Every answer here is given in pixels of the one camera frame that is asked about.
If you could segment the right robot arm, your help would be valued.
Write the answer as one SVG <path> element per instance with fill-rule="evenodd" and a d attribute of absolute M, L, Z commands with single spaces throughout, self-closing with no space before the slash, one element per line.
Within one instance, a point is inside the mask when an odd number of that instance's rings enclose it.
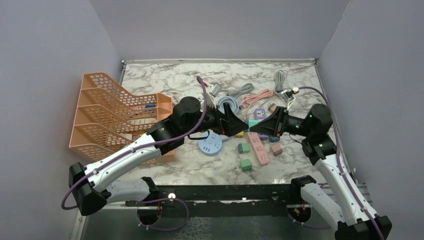
<path fill-rule="evenodd" d="M 288 108 L 278 106 L 250 131 L 270 137 L 283 133 L 303 137 L 302 151 L 324 177 L 334 199 L 310 176 L 293 179 L 288 196 L 296 204 L 305 201 L 311 205 L 333 230 L 336 240 L 385 240 L 392 223 L 369 204 L 347 172 L 339 141 L 333 141 L 328 134 L 333 125 L 331 109 L 317 103 L 305 118 L 291 116 Z"/>

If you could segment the teal charger adapter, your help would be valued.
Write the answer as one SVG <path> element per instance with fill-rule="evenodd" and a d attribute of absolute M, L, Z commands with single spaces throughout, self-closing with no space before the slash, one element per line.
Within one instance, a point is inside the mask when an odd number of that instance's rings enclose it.
<path fill-rule="evenodd" d="M 259 121 L 255 120 L 255 119 L 246 119 L 245 123 L 248 125 L 248 131 L 250 131 L 251 127 L 257 125 L 259 123 Z"/>

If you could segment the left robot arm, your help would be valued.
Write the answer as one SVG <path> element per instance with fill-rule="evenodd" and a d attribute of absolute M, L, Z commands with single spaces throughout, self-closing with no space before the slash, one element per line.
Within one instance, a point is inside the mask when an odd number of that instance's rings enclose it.
<path fill-rule="evenodd" d="M 204 131 L 232 137 L 249 128 L 228 104 L 224 111 L 186 96 L 173 107 L 172 114 L 153 125 L 134 142 L 112 155 L 86 166 L 77 162 L 69 168 L 69 190 L 61 201 L 63 210 L 79 209 L 82 216 L 108 204 L 141 201 L 152 205 L 159 191 L 150 177 L 134 181 L 118 179 L 150 160 L 184 144 L 185 137 Z"/>

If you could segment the pink charger adapter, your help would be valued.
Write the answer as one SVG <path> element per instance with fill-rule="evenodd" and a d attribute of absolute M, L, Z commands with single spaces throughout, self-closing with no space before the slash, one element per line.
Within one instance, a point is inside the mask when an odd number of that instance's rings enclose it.
<path fill-rule="evenodd" d="M 269 147 L 270 152 L 272 153 L 273 156 L 279 156 L 283 153 L 283 149 L 281 147 L 280 144 L 272 144 Z"/>

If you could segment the green charger adapter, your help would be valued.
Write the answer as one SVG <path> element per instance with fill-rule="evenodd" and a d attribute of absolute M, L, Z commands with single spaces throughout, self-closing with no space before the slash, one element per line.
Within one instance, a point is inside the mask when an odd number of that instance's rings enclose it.
<path fill-rule="evenodd" d="M 240 161 L 240 167 L 243 172 L 251 171 L 252 163 L 248 158 L 245 158 Z"/>

